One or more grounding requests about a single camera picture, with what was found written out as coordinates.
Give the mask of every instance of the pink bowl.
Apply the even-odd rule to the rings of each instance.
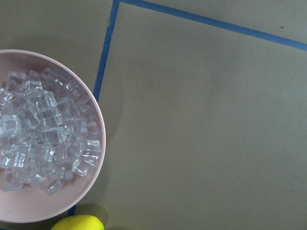
[[[88,92],[97,111],[97,124],[102,130],[102,153],[95,163],[95,167],[85,177],[74,177],[64,187],[48,196],[39,187],[25,186],[22,190],[4,192],[0,190],[0,220],[6,222],[25,223],[35,222],[54,217],[79,202],[94,184],[101,170],[106,150],[106,130],[104,120],[94,96],[82,80],[61,63],[24,50],[0,50],[0,86],[9,71],[41,72],[45,68],[58,67],[72,75]],[[3,182],[3,170],[0,170],[0,182]]]

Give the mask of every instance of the yellow plastic fruit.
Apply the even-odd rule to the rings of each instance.
[[[76,215],[60,220],[51,230],[105,230],[105,227],[97,217]]]

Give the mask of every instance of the gray surface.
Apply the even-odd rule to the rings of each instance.
[[[304,1],[154,2],[307,41]],[[0,0],[0,49],[47,55],[92,88],[111,3]],[[106,158],[76,213],[107,230],[306,229],[305,61],[121,4],[99,101]]]

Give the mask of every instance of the yellow object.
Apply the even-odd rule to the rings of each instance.
[[[76,215],[60,220],[51,230],[105,230],[105,227],[97,217]]]

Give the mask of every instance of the bowl rim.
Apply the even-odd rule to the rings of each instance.
[[[96,111],[98,113],[99,116],[99,120],[100,120],[100,126],[101,126],[101,131],[102,131],[102,152],[101,152],[101,158],[100,158],[100,162],[97,166],[97,171],[95,172],[91,182],[89,183],[89,185],[87,186],[87,188],[74,200],[74,202],[70,203],[69,205],[65,206],[64,208],[58,210],[57,212],[54,212],[52,214],[49,214],[47,216],[44,217],[37,217],[37,218],[32,218],[32,219],[3,219],[0,217],[0,221],[4,221],[4,222],[11,222],[11,223],[30,223],[30,222],[37,222],[37,221],[41,221],[41,220],[46,220],[52,217],[55,217],[65,211],[67,211],[68,209],[70,209],[71,207],[73,207],[74,205],[76,205],[87,193],[88,191],[92,188],[93,184],[95,183],[101,168],[102,168],[102,164],[104,162],[104,158],[105,158],[105,152],[106,152],[106,127],[105,127],[105,123],[104,123],[104,119],[102,116],[102,112],[100,110],[100,107],[98,105],[98,102],[96,101],[96,99],[93,96],[93,93],[90,91],[90,89],[87,87],[87,85],[73,72],[71,71],[68,67],[64,66],[63,64],[61,64],[60,62],[47,57],[45,55],[36,53],[36,52],[32,52],[32,51],[27,51],[27,50],[18,50],[18,49],[4,49],[4,50],[0,50],[0,54],[25,54],[25,55],[32,55],[38,58],[42,58],[44,60],[50,61],[53,64],[61,67],[62,69],[64,69],[65,71],[67,71],[69,74],[71,74],[83,87],[84,89],[87,91],[88,95],[91,97]]]

